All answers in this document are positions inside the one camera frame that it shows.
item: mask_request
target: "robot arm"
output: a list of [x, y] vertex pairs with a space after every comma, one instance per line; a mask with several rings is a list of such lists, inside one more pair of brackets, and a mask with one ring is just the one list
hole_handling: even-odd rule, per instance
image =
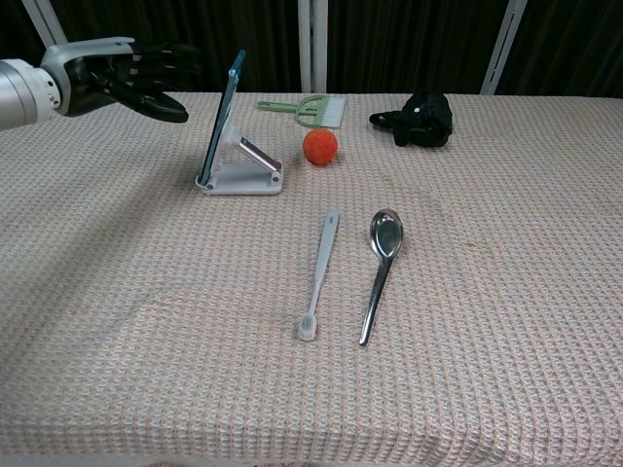
[[199, 50], [184, 44], [136, 44], [111, 37], [52, 46], [39, 68], [0, 60], [0, 130], [37, 124], [53, 112], [76, 117], [119, 102], [164, 122], [188, 113], [166, 90], [183, 90], [183, 74], [199, 73]]

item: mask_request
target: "toothbrush bristles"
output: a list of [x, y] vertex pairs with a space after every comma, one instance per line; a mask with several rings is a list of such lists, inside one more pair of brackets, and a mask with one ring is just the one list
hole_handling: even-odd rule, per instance
[[301, 341], [313, 341], [315, 338], [316, 328], [315, 315], [311, 313], [305, 313], [299, 324], [299, 339]]

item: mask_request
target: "spoon bowl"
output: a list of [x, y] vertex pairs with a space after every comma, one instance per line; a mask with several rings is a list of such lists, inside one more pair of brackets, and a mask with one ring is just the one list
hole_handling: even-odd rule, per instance
[[382, 209], [375, 214], [370, 223], [370, 244], [382, 260], [393, 259], [402, 246], [404, 228], [396, 211]]

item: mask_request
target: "black curtain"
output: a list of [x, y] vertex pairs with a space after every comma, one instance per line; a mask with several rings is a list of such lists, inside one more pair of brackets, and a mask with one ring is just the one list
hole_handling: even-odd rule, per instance
[[0, 59], [21, 58], [37, 66], [45, 47], [20, 0], [3, 0], [0, 15]]
[[499, 94], [623, 97], [623, 1], [530, 0]]
[[478, 93], [505, 11], [500, 0], [329, 1], [327, 88]]
[[221, 91], [238, 50], [240, 91], [300, 91], [295, 0], [53, 0], [67, 40], [114, 35], [137, 42], [179, 41], [202, 50], [193, 90]]

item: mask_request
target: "toothbrush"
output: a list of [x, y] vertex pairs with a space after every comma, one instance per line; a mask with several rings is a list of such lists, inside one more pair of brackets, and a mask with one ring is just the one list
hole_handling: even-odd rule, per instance
[[324, 228], [322, 229], [322, 238], [320, 240], [318, 259], [315, 264], [315, 275], [313, 277], [313, 293], [311, 294], [310, 309], [303, 315], [299, 323], [299, 339], [301, 341], [309, 342], [313, 341], [315, 338], [315, 328], [317, 325], [315, 306], [318, 303], [322, 279], [327, 270], [329, 256], [331, 255], [331, 247], [333, 246], [333, 239], [338, 229], [339, 220], [340, 213], [335, 208], [329, 209], [324, 217]]

